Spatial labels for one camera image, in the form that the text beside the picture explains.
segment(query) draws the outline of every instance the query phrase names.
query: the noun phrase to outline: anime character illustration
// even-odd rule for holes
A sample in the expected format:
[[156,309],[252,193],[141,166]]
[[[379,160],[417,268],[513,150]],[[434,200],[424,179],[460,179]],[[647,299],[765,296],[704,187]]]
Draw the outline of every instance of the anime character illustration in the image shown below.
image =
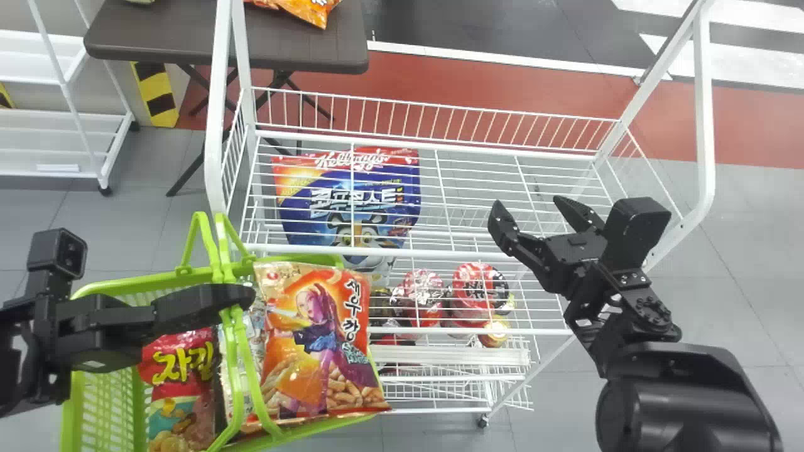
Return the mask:
[[[304,352],[318,361],[317,377],[321,379],[321,395],[317,406],[305,406],[310,416],[326,410],[326,392],[329,388],[330,364],[347,380],[361,386],[376,386],[377,380],[368,358],[347,342],[338,327],[334,313],[334,299],[321,284],[315,283],[296,295],[298,309],[295,320],[301,320],[293,331],[275,330],[277,336],[293,337]],[[279,418],[293,418],[302,403],[292,397],[280,407]]]

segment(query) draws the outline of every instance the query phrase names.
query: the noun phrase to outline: white metal frame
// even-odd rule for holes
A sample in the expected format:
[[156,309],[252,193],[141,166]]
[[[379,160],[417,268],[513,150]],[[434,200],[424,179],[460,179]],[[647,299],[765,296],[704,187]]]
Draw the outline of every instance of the white metal frame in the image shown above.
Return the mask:
[[[0,31],[0,40],[5,40],[7,46],[14,47],[17,43],[29,46],[3,52],[6,67],[16,65],[20,71],[4,74],[0,70],[0,81],[57,84],[69,111],[0,110],[0,175],[90,178],[97,179],[99,188],[106,190],[109,173],[133,121],[131,108],[109,62],[104,61],[125,113],[79,113],[71,83],[88,58],[83,39],[49,35],[36,1],[27,3],[39,33]],[[89,21],[79,0],[75,4],[88,29]],[[51,74],[36,73],[33,68],[40,67],[45,58],[51,65]]]
[[[277,154],[260,143],[272,138],[300,143],[302,156],[332,151],[355,161],[358,146],[408,147],[418,150],[421,214],[408,230],[401,249],[349,245],[338,252],[352,256],[394,257],[393,282],[410,269],[451,272],[457,263],[494,265],[510,283],[516,303],[503,330],[510,338],[499,349],[482,348],[469,327],[373,327],[371,332],[413,335],[417,347],[372,346],[378,362],[396,362],[381,376],[393,413],[483,413],[488,418],[503,406],[533,409],[527,386],[575,339],[562,318],[562,300],[546,294],[530,271],[496,249],[485,232],[494,199],[502,199],[520,227],[540,235],[568,231],[568,225],[544,196],[568,195],[589,203],[604,218],[613,199],[651,195],[673,212],[668,233],[645,262],[650,269],[703,219],[715,190],[712,129],[712,79],[708,62],[708,9],[715,0],[694,0],[679,29],[667,40],[640,89],[618,119],[574,117],[499,109],[339,96],[306,92],[316,106],[329,109],[338,124],[324,122],[314,109],[305,113],[296,91],[251,86],[248,42],[242,2],[219,0],[212,54],[211,95],[207,116],[204,178],[211,210],[229,212],[242,199],[241,239],[259,253],[332,253],[330,246],[288,244],[277,208],[271,166]],[[221,146],[225,77],[234,35],[241,93],[232,132]],[[629,131],[631,121],[666,73],[680,48],[695,40],[695,127],[699,166],[698,203],[683,212],[673,200],[642,148]],[[268,119],[258,120],[254,92],[269,91]],[[243,195],[238,185],[248,171]],[[354,165],[351,181],[354,182]],[[351,211],[355,211],[354,199]],[[451,315],[462,315],[447,307]],[[549,356],[537,339],[565,337]]]

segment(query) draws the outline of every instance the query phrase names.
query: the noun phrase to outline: instant noodle cup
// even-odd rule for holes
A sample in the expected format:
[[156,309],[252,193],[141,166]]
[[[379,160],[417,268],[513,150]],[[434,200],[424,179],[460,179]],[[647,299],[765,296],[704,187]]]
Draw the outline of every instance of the instant noodle cup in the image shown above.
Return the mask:
[[491,265],[467,262],[455,269],[451,299],[454,319],[482,327],[491,320],[495,310],[503,310],[510,298],[508,281]]

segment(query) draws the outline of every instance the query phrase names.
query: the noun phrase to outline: wire shelf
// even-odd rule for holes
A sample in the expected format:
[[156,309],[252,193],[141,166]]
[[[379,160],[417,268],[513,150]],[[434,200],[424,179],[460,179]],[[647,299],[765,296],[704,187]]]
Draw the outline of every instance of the wire shelf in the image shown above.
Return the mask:
[[[634,195],[649,195],[668,206],[671,226],[683,215],[630,133],[609,155],[599,155],[615,120],[255,88],[257,102],[260,95],[269,101],[259,114],[251,112],[257,118],[252,128],[244,119],[244,109],[252,108],[243,105],[245,93],[222,154],[221,175],[225,205],[230,215],[240,215],[240,238],[251,252],[371,257],[384,262],[377,267],[383,271],[372,274],[372,286],[389,289],[421,269],[444,283],[437,322],[428,322],[432,311],[424,318],[421,308],[394,305],[389,311],[390,300],[381,300],[389,294],[375,294],[380,302],[370,307],[369,333],[416,344],[371,346],[375,360],[384,363],[381,380],[394,413],[488,413],[500,401],[532,409],[523,382],[541,361],[537,339],[572,334],[564,323],[562,299],[545,292],[529,269],[491,239],[486,223],[495,200],[503,201],[520,229],[536,236],[571,231],[553,203],[556,195],[589,205],[604,220],[613,200]],[[306,106],[305,97],[311,105]],[[330,110],[334,120],[313,107]],[[309,169],[322,156],[343,163],[342,179],[333,181],[349,187],[342,205],[323,204],[316,207],[317,216],[296,220],[325,223],[331,214],[359,208],[355,200],[361,193],[351,182],[364,169],[355,158],[361,146],[416,151],[418,193],[406,198],[408,204],[388,203],[419,209],[418,215],[401,214],[410,217],[409,225],[400,226],[403,245],[381,247],[378,241],[398,236],[375,232],[364,240],[354,225],[327,226],[329,232],[320,234],[331,236],[336,246],[293,244],[311,232],[285,230],[294,221],[285,214],[309,208],[283,204],[297,196],[283,189],[305,186],[313,176],[285,172],[279,179],[274,171]],[[380,164],[390,179],[405,175],[398,162]],[[318,173],[314,177],[324,179]],[[467,262],[491,265],[502,274],[507,288],[484,290],[486,295],[507,290],[503,311],[485,309],[478,315],[461,308],[449,287],[456,268]],[[392,318],[398,323],[387,322]],[[499,348],[483,347],[479,337],[489,332],[486,324],[500,319],[502,326],[495,331],[507,340]]]
[[[446,340],[444,336],[428,336],[417,348],[444,346],[481,348],[472,338],[469,341]],[[523,337],[510,338],[505,347],[530,351],[530,341]],[[503,367],[493,365],[456,364],[380,364],[380,380],[386,399],[397,412],[422,409],[464,409],[489,411],[494,402],[514,384],[523,381],[527,366]],[[524,385],[506,405],[532,409]]]

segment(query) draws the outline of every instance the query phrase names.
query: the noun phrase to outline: orange chip bag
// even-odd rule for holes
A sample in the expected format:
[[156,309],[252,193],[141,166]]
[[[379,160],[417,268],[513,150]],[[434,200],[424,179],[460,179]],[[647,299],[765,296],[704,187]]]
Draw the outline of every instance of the orange chip bag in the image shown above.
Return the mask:
[[282,8],[298,18],[312,23],[322,30],[326,29],[326,20],[330,12],[341,0],[245,0],[257,6],[278,10]]
[[258,262],[254,272],[266,306],[260,386],[271,418],[287,424],[390,409],[367,356],[368,280],[295,262]]

